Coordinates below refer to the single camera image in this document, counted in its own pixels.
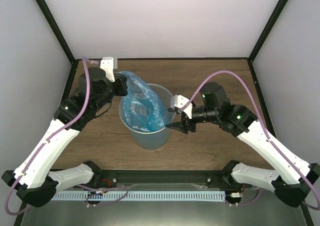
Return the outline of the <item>blue translucent plastic trash bag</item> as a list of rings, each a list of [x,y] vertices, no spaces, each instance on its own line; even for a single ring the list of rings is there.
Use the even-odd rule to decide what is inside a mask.
[[[139,132],[156,132],[169,123],[169,113],[158,94],[135,73],[120,71],[127,79],[127,95],[122,98],[124,121]]]

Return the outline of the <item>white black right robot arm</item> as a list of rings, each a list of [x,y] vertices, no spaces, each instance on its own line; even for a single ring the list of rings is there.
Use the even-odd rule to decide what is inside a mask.
[[[200,89],[203,105],[189,103],[188,98],[175,95],[170,100],[170,112],[181,115],[180,122],[167,128],[184,134],[196,131],[198,123],[212,123],[249,145],[272,167],[272,170],[250,167],[239,161],[230,161],[222,171],[222,181],[227,187],[238,183],[250,184],[271,192],[291,207],[299,207],[311,188],[303,180],[314,184],[320,176],[320,166],[296,156],[279,142],[246,106],[231,104],[224,88],[216,82],[205,83]]]

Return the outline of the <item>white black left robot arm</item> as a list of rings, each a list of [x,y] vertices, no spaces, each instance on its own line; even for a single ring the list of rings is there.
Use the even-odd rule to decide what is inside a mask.
[[[53,196],[79,184],[92,188],[102,186],[102,170],[92,161],[74,168],[51,171],[66,146],[85,126],[96,119],[96,113],[115,96],[127,95],[127,79],[116,73],[108,79],[101,68],[89,68],[79,76],[78,87],[61,101],[49,128],[29,157],[15,170],[7,170],[2,180],[16,190],[25,203],[41,207]]]

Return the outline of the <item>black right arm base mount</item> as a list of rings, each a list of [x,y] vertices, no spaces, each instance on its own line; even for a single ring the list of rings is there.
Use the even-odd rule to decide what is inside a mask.
[[[232,177],[233,168],[239,165],[240,162],[237,160],[231,160],[226,164],[222,170],[213,171],[206,174],[206,186],[209,188],[236,188],[240,189],[243,187],[243,183],[236,182]]]

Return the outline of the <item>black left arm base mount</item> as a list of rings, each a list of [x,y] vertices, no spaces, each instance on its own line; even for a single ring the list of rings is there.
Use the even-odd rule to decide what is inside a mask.
[[[85,161],[85,165],[87,165],[93,172],[93,176],[88,183],[83,183],[84,186],[90,188],[115,188],[117,183],[113,181],[112,177],[109,177],[104,173],[104,171],[97,166],[92,161]]]

